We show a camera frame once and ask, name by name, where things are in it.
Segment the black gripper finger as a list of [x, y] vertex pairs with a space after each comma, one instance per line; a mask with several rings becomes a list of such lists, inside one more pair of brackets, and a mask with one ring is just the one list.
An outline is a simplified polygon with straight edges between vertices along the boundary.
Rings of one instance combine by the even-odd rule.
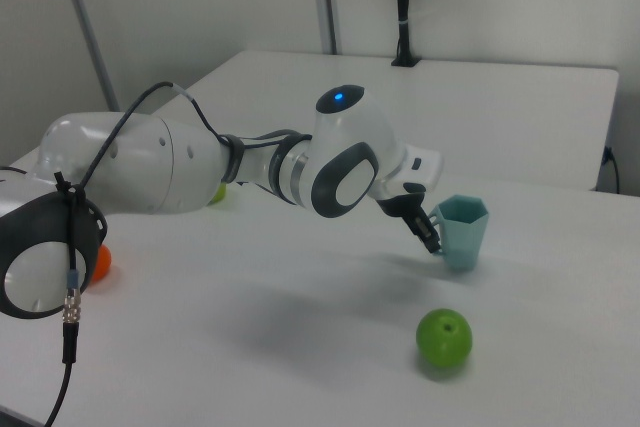
[[377, 204], [385, 215], [392, 218], [401, 218], [411, 232], [415, 231], [413, 225], [415, 201], [412, 196], [397, 196], [391, 199], [378, 200]]
[[430, 217], [422, 208], [423, 195], [405, 195], [401, 198], [403, 207], [401, 218], [411, 232], [419, 238], [425, 248], [435, 254], [441, 249], [440, 236]]

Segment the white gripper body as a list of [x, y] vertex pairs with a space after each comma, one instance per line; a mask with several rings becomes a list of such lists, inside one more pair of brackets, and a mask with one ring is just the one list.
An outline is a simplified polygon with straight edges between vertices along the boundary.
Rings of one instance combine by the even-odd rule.
[[438, 184], [444, 165], [440, 152], [405, 144], [399, 162], [372, 184], [372, 198], [390, 200], [409, 194], [432, 192]]

